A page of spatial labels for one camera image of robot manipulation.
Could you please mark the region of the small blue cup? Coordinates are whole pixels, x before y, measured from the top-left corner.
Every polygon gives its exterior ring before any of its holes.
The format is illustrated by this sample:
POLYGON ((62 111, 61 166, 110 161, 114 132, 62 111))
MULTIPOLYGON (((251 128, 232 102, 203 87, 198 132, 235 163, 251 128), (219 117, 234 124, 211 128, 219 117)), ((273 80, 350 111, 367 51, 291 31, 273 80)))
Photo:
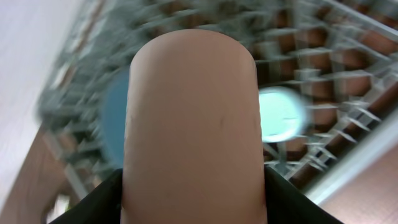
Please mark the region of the small blue cup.
POLYGON ((282 86, 259 90, 259 112, 263 142, 291 140, 302 134, 310 121, 307 102, 282 86))

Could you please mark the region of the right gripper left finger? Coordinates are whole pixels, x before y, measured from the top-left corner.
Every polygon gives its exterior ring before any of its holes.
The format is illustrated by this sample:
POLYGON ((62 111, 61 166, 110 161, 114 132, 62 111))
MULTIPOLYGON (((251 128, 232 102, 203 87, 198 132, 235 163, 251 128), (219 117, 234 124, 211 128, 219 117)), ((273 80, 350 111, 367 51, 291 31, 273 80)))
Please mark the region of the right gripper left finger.
POLYGON ((50 224, 120 224, 123 170, 116 169, 76 206, 50 224))

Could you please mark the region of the pink white cup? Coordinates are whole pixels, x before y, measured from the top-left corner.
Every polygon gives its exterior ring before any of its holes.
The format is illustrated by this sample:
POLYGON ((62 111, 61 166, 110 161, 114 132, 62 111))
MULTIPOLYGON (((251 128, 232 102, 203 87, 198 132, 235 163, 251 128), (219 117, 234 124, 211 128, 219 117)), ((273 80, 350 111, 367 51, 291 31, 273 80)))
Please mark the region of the pink white cup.
POLYGON ((123 223, 265 223, 256 66, 239 42, 178 30, 130 66, 123 223))

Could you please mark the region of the dark blue plate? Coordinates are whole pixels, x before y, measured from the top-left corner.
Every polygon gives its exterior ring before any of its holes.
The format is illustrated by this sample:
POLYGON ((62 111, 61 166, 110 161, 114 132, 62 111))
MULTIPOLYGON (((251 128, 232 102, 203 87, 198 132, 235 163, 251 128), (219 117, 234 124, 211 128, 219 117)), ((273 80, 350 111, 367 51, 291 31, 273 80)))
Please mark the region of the dark blue plate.
POLYGON ((99 126, 106 160, 117 169, 124 161, 124 131, 126 122, 129 69, 116 74, 105 88, 99 111, 99 126))

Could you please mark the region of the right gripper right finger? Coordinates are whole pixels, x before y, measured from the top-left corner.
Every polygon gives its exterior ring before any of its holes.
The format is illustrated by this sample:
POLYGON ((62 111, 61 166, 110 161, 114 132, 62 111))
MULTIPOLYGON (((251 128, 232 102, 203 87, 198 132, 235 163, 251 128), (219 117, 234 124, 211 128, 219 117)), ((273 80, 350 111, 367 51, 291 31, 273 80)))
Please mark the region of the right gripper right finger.
POLYGON ((268 224, 341 224, 274 169, 264 168, 268 224))

